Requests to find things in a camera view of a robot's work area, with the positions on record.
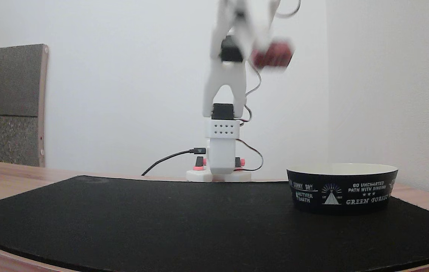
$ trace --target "gray panel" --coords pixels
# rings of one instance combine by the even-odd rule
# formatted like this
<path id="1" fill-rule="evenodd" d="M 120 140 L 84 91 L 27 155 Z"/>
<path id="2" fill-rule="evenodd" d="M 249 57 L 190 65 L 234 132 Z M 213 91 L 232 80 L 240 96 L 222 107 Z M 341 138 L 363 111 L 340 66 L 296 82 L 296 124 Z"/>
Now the gray panel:
<path id="1" fill-rule="evenodd" d="M 0 162 L 40 166 L 38 118 L 0 116 Z"/>
<path id="2" fill-rule="evenodd" d="M 0 115 L 38 116 L 43 48 L 0 48 Z"/>

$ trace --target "white wall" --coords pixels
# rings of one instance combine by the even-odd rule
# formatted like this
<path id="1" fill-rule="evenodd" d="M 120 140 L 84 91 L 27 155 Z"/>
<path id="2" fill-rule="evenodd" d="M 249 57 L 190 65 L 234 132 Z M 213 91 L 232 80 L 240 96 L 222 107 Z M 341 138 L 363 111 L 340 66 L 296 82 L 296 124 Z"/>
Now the white wall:
<path id="1" fill-rule="evenodd" d="M 330 160 L 429 191 L 429 0 L 327 1 Z"/>
<path id="2" fill-rule="evenodd" d="M 0 0 L 0 47 L 50 46 L 47 167 L 140 174 L 161 157 L 205 145 L 201 99 L 215 7 L 214 0 Z M 248 100 L 254 121 L 242 138 L 266 159 L 256 178 L 327 160 L 325 1 L 305 1 L 274 28 L 295 41 L 297 55 L 286 73 L 264 73 Z M 256 155 L 239 150 L 257 167 Z M 194 160 L 176 158 L 151 174 L 183 176 Z"/>

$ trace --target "black cable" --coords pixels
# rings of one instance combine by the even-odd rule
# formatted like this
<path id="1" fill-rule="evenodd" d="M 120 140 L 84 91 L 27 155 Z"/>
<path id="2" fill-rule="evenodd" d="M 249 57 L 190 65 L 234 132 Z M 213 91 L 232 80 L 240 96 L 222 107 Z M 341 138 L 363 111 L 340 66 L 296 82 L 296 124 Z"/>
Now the black cable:
<path id="1" fill-rule="evenodd" d="M 206 154 L 206 148 L 194 148 L 194 149 L 191 149 L 191 150 L 186 150 L 186 151 L 182 151 L 182 152 L 179 152 L 179 153 L 176 153 L 176 154 L 173 154 L 173 155 L 171 155 L 171 156 L 167 156 L 166 158 L 164 158 L 164 159 L 161 159 L 161 160 L 158 160 L 155 164 L 153 164 L 151 167 L 149 167 L 143 174 L 142 174 L 142 176 L 145 176 L 150 170 L 152 170 L 154 167 L 156 167 L 156 165 L 158 165 L 159 163 L 161 163 L 161 162 L 164 162 L 164 161 L 167 161 L 168 159 L 172 159 L 172 158 L 174 158 L 174 157 L 176 157 L 176 156 L 179 156 L 179 155 L 183 155 L 183 154 L 188 154 L 188 153 L 194 153 L 194 154 Z"/>

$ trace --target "wooden table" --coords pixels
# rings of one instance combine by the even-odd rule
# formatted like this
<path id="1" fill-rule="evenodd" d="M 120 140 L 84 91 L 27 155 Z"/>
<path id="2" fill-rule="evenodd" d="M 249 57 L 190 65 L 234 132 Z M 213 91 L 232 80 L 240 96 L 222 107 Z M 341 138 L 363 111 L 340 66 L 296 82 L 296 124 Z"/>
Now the wooden table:
<path id="1" fill-rule="evenodd" d="M 165 177 L 140 177 L 140 176 L 125 176 L 116 174 L 92 174 L 85 172 L 72 172 L 65 170 L 53 170 L 48 168 L 28 167 L 22 165 L 10 165 L 0 162 L 0 199 L 14 196 L 19 193 L 24 193 L 36 188 L 47 186 L 58 181 L 69 179 L 78 175 L 102 176 L 111 178 L 126 178 L 126 179 L 148 179 L 148 180 L 163 180 L 163 181 L 183 181 L 179 178 Z M 405 186 L 396 184 L 392 192 L 392 196 L 404 200 L 408 203 L 417 205 L 429 210 L 429 193 Z M 17 255 L 13 255 L 0 250 L 0 272 L 73 272 L 60 267 L 43 264 L 33 260 L 28 260 Z M 429 265 L 417 267 L 407 271 L 425 272 L 429 271 Z"/>

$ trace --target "acoustic panel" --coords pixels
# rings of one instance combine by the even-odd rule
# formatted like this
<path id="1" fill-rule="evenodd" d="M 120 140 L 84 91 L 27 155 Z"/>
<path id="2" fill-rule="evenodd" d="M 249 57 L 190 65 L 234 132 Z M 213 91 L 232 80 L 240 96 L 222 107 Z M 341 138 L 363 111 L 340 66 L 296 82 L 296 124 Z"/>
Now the acoustic panel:
<path id="1" fill-rule="evenodd" d="M 48 46 L 0 48 L 0 161 L 45 166 Z"/>
<path id="2" fill-rule="evenodd" d="M 38 118 L 0 116 L 0 162 L 43 166 L 37 135 Z"/>
<path id="3" fill-rule="evenodd" d="M 46 45 L 0 48 L 0 115 L 38 117 Z"/>

